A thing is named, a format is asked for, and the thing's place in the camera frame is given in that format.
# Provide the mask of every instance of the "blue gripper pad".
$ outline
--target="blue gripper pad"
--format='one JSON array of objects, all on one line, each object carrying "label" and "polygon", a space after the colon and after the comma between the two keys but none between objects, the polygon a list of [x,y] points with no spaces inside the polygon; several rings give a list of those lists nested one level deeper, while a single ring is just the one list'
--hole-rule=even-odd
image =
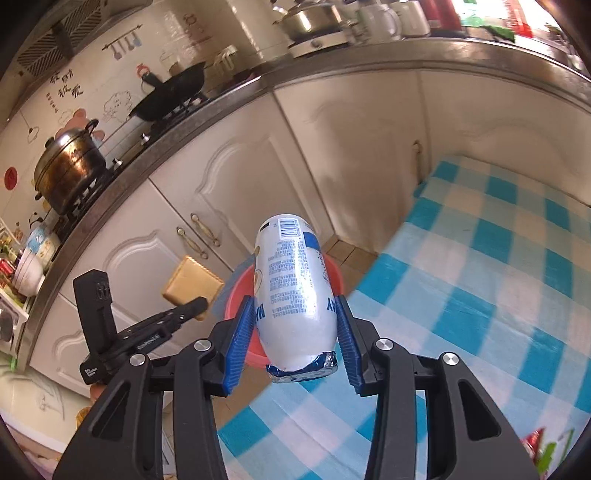
[{"label": "blue gripper pad", "polygon": [[340,298],[335,297],[336,303],[336,327],[337,338],[339,339],[340,351],[343,354],[343,363],[347,370],[349,384],[355,388],[355,392],[361,391],[363,386],[363,376],[361,371],[361,354],[355,343],[351,326],[347,321],[345,309],[341,304]]},{"label": "blue gripper pad", "polygon": [[238,326],[230,342],[226,355],[226,369],[223,376],[222,388],[229,395],[238,382],[244,366],[244,359],[248,345],[251,342],[252,331],[256,324],[255,300],[250,297],[240,317],[236,318]]}]

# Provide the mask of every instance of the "kitchen wall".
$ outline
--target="kitchen wall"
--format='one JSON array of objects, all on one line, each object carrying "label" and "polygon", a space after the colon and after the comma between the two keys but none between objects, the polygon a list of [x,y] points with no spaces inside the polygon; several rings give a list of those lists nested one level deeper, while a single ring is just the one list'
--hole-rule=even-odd
[{"label": "kitchen wall", "polygon": [[[107,161],[137,143],[149,125],[128,118],[152,90],[140,75],[162,80],[175,62],[212,62],[224,48],[238,49],[243,69],[287,52],[287,39],[272,25],[267,0],[160,0],[124,19],[55,72],[12,115],[0,134],[0,216],[26,241],[29,218],[49,205],[34,200],[33,172],[49,137],[99,119],[93,138]],[[206,89],[219,79],[206,70]]]}]

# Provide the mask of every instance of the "cabinet door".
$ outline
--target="cabinet door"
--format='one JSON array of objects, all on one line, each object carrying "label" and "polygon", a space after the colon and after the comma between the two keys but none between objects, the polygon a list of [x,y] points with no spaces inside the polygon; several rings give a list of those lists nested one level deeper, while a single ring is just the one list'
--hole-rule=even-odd
[{"label": "cabinet door", "polygon": [[413,203],[428,150],[416,72],[311,80],[275,94],[337,236],[379,252]]},{"label": "cabinet door", "polygon": [[[259,227],[273,215],[300,215],[321,243],[333,234],[306,162],[271,95],[209,128],[150,179],[232,268],[253,252]],[[195,216],[202,225],[191,219]]]},{"label": "cabinet door", "polygon": [[35,343],[30,365],[46,377],[86,397],[89,387],[79,366],[88,355],[78,310],[58,294]]},{"label": "cabinet door", "polygon": [[[178,227],[185,230],[192,243],[207,251],[207,260],[200,258],[191,245],[177,234]],[[74,278],[93,268],[106,271],[113,297],[113,315],[121,330],[172,308],[161,292],[186,255],[195,258],[223,280],[230,276],[230,269],[191,232],[154,185],[146,181],[96,235],[66,278],[61,294],[76,304],[72,285]],[[196,286],[195,296],[198,295],[199,286]],[[159,352],[162,355],[176,353],[192,340],[207,336],[212,327],[207,320],[189,320]]]},{"label": "cabinet door", "polygon": [[467,73],[421,72],[433,158],[462,154],[591,203],[591,115],[548,93]]}]

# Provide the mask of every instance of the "blue checkered tablecloth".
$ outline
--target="blue checkered tablecloth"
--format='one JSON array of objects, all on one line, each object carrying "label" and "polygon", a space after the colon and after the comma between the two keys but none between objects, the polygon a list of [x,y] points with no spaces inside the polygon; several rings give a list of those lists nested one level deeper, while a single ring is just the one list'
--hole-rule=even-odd
[{"label": "blue checkered tablecloth", "polygon": [[[349,297],[410,352],[457,352],[520,437],[545,427],[551,469],[591,412],[591,209],[537,181],[446,157]],[[219,430],[230,479],[362,479],[375,397],[337,373],[273,384]],[[417,478],[426,471],[417,394]]]}]

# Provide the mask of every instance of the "range hood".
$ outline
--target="range hood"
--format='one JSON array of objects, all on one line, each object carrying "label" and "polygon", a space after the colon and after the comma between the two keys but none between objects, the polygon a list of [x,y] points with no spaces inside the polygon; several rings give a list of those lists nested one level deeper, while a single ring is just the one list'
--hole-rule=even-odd
[{"label": "range hood", "polygon": [[152,0],[60,0],[29,33],[0,80],[0,129],[53,72]]}]

